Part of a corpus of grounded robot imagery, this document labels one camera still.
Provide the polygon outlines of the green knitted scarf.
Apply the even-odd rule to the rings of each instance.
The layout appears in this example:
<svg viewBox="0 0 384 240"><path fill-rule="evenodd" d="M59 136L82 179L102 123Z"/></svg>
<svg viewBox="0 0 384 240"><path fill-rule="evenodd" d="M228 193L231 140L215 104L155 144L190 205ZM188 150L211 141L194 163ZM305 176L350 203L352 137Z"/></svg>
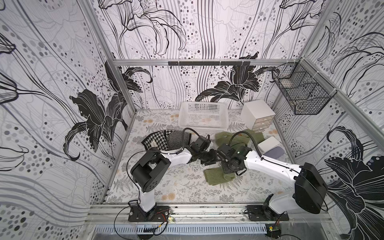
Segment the green knitted scarf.
<svg viewBox="0 0 384 240"><path fill-rule="evenodd" d="M249 148L254 147L253 142L250 138L250 135L254 138L257 144L265 140L263 134L260 132L254 132L249 129L244 130L244 132L247 132L248 134L240 133L236 135L231 142L230 140L234 135L234 133L229 133L229 132L217 133L215 134L215 144L217 145L217 147L220 147L223 144L227 144L237 150L240 147L249 147Z"/></svg>
<svg viewBox="0 0 384 240"><path fill-rule="evenodd" d="M221 167L206 169L203 171L205 180L210 186L231 182L236 178L235 173L225 174Z"/></svg>

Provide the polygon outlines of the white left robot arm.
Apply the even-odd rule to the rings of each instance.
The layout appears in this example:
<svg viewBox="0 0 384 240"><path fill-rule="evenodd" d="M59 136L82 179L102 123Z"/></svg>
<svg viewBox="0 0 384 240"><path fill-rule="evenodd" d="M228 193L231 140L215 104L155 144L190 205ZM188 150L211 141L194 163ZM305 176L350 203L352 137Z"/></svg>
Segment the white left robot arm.
<svg viewBox="0 0 384 240"><path fill-rule="evenodd" d="M151 148L131 168L131 179L139 189L139 209L143 214L155 210L154 189L160 183L169 167L186 165L197 160L202 165L213 165L219 161L218 154L210 149L210 135L199 136L197 140L172 153L162 153L158 148Z"/></svg>

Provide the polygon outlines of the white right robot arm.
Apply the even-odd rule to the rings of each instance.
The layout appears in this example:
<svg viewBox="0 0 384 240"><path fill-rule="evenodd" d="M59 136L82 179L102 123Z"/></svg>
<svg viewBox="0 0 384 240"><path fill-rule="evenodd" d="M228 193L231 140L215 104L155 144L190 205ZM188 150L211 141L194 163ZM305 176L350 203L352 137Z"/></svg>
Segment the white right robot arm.
<svg viewBox="0 0 384 240"><path fill-rule="evenodd" d="M311 214L323 210L328 186L314 165L288 164L262 155L259 149L242 146L237 150L227 144L216 150L225 173L240 176L247 170L267 174L289 185L291 190L271 194L263 204L266 213L280 215L291 210L302 209Z"/></svg>

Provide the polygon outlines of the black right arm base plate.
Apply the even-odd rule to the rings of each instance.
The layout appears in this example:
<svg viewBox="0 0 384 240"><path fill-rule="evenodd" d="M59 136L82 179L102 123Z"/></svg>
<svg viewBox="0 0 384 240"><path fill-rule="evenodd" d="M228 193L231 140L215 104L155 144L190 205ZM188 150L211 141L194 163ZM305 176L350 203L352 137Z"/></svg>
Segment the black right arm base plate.
<svg viewBox="0 0 384 240"><path fill-rule="evenodd" d="M290 220L287 213L277 214L273 212L269 207L264 207L262 205L247 205L244 213L252 222L284 222Z"/></svg>

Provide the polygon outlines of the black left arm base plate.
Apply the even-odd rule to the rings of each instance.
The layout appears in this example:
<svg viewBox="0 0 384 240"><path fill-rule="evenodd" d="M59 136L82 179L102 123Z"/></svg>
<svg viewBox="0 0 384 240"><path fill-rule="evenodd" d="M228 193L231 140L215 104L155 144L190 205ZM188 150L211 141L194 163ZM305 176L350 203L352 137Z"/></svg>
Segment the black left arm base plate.
<svg viewBox="0 0 384 240"><path fill-rule="evenodd" d="M131 223L166 222L170 211L171 208L169 206L155 205L148 212L145 212L140 206L132 206L128 221Z"/></svg>

